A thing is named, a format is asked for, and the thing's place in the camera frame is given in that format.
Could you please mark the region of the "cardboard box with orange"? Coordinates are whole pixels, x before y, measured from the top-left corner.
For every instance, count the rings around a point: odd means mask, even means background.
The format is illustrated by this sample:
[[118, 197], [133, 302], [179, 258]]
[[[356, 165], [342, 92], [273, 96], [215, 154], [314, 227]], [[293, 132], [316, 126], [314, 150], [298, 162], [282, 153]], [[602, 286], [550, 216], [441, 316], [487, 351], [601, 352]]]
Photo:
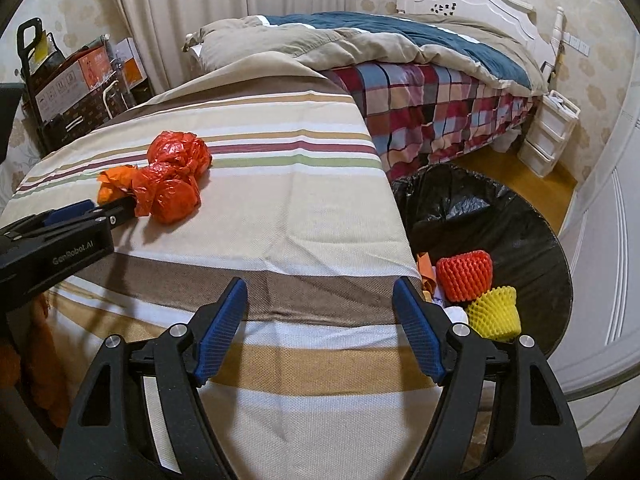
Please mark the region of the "cardboard box with orange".
[[50, 122], [107, 81], [113, 73], [106, 47], [85, 51], [36, 95], [40, 119]]

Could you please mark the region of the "white door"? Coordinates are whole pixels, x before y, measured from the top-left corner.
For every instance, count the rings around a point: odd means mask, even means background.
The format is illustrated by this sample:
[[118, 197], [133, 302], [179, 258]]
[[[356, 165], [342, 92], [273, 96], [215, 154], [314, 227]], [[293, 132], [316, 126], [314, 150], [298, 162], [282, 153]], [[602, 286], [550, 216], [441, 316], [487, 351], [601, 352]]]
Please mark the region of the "white door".
[[613, 132], [560, 233], [574, 304], [549, 358], [570, 401], [639, 375], [639, 62]]

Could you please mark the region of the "patterned brown storage box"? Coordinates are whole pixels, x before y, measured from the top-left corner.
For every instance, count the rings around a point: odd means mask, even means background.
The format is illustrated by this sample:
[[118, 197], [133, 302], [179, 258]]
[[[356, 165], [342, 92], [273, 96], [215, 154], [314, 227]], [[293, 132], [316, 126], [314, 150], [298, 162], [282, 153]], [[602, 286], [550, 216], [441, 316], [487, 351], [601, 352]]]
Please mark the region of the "patterned brown storage box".
[[42, 126], [44, 147], [48, 153], [56, 151], [102, 127], [133, 106], [134, 98], [126, 82], [120, 73], [111, 73], [106, 81]]

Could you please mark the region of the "white orange small box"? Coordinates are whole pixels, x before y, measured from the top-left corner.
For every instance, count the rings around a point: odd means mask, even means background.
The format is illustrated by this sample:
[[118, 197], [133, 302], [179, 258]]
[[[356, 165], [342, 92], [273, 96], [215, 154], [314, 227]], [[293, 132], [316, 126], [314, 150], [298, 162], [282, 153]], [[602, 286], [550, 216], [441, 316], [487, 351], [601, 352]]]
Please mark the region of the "white orange small box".
[[120, 64], [122, 76], [124, 76], [129, 90], [148, 79], [137, 46], [131, 37], [125, 38], [116, 44], [114, 55], [116, 61]]

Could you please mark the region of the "black trash bag bin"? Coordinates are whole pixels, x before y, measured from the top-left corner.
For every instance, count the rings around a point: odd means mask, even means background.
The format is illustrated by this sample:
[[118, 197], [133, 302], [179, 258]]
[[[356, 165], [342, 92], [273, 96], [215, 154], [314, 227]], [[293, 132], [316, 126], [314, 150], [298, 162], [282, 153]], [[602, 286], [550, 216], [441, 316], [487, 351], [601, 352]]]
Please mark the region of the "black trash bag bin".
[[574, 289], [565, 252], [549, 222], [525, 198], [496, 180], [442, 164], [392, 182], [414, 254], [433, 262], [484, 250], [496, 286], [516, 289], [523, 332], [545, 356], [570, 322]]

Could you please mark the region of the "white paper ball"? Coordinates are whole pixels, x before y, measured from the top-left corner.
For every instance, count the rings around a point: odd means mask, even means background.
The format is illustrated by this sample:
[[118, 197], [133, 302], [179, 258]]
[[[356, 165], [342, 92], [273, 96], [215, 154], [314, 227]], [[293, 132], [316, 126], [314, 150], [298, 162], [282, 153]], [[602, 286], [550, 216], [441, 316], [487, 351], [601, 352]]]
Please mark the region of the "white paper ball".
[[434, 304], [438, 304], [442, 308], [452, 324], [469, 324], [468, 315], [462, 307], [447, 304], [445, 300], [438, 297], [434, 298]]

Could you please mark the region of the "yellow foam fruit net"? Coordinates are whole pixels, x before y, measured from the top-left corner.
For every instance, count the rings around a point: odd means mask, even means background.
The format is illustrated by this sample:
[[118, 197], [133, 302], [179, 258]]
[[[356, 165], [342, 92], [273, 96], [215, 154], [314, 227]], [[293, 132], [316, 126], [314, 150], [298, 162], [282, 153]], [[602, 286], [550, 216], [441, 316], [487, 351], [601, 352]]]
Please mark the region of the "yellow foam fruit net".
[[521, 335], [516, 289], [512, 286], [488, 290], [468, 305], [466, 315], [469, 326], [485, 339], [506, 342]]

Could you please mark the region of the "red plastic bag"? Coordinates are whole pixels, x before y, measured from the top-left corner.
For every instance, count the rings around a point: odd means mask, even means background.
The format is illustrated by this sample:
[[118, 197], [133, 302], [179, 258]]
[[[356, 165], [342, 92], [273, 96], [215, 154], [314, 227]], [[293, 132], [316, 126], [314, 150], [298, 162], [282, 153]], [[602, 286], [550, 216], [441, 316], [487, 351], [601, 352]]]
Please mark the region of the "red plastic bag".
[[201, 205], [198, 180], [213, 161], [205, 142], [194, 133], [163, 131], [149, 146], [146, 160], [132, 178], [136, 216], [163, 224], [189, 217]]

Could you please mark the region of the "white wooden headboard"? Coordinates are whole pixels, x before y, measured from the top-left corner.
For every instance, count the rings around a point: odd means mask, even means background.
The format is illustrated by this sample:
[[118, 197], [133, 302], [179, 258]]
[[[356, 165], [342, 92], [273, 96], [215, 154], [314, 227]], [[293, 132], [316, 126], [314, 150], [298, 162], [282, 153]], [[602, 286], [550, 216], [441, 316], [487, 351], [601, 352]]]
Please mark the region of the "white wooden headboard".
[[529, 50], [541, 73], [551, 78], [564, 39], [565, 12], [562, 6], [555, 9], [550, 38], [542, 38], [535, 23], [537, 11], [523, 0], [396, 0], [400, 13], [461, 16], [481, 22], [518, 40]]

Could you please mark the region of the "orange plastic bag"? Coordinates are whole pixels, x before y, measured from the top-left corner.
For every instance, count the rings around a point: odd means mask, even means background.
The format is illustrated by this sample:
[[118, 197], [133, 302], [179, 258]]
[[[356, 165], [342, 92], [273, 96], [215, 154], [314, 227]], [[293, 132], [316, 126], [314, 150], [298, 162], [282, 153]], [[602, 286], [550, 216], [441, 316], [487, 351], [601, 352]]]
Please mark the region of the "orange plastic bag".
[[136, 198], [139, 205], [149, 203], [152, 194], [145, 177], [146, 167], [122, 165], [100, 172], [100, 188], [96, 200], [105, 205], [128, 195]]

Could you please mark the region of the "plaid bed sheet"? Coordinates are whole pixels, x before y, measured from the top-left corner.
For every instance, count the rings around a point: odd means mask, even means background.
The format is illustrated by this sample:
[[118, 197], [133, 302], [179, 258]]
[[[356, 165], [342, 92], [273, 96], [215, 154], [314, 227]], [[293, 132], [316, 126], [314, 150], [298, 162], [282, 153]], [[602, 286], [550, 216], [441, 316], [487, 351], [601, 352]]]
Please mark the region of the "plaid bed sheet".
[[433, 64], [367, 62], [323, 75], [354, 99], [391, 181], [484, 148], [537, 103]]

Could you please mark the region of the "beige and blue quilt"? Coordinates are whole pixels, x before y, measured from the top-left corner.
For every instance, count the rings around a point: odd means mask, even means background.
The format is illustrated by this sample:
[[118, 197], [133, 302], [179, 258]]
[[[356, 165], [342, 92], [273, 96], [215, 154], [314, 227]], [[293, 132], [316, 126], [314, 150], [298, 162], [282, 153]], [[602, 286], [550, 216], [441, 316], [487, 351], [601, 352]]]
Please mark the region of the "beige and blue quilt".
[[518, 40], [494, 26], [434, 14], [360, 12], [224, 18], [184, 38], [203, 73], [247, 56], [278, 52], [317, 72], [367, 62], [435, 64], [512, 96], [548, 91], [541, 65]]

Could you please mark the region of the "orange paper piece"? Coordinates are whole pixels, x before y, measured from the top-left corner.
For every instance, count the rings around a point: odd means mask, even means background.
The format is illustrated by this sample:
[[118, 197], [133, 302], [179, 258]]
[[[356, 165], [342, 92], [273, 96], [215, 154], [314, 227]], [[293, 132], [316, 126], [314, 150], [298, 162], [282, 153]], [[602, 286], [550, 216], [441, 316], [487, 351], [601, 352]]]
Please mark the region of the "orange paper piece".
[[416, 257], [416, 267], [420, 273], [423, 296], [427, 301], [432, 301], [437, 288], [437, 280], [434, 266], [432, 266], [427, 252], [420, 252]]

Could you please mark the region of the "striped bed sheet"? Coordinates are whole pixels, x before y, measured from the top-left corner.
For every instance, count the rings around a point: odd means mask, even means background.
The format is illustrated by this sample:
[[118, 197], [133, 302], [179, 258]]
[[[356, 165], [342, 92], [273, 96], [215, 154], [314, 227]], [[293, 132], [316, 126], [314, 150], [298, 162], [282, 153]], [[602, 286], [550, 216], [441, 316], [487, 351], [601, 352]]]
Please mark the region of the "striped bed sheet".
[[110, 256], [48, 292], [68, 391], [106, 336], [157, 336], [238, 276], [246, 317], [201, 390], [238, 476], [403, 477], [440, 395], [392, 309], [395, 281], [420, 275], [360, 111], [326, 77], [254, 54], [167, 91], [38, 162], [2, 222], [92, 200], [164, 131], [212, 154], [200, 206], [126, 223]]

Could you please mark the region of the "red foam fruit net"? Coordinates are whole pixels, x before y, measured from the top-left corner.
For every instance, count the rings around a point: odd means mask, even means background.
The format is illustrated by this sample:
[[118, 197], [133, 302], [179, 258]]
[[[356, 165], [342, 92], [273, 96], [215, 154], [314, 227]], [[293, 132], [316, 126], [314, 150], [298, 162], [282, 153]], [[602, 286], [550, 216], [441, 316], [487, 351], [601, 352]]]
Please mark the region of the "red foam fruit net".
[[480, 298], [491, 288], [494, 263], [484, 250], [474, 250], [436, 263], [436, 278], [451, 302], [467, 302]]

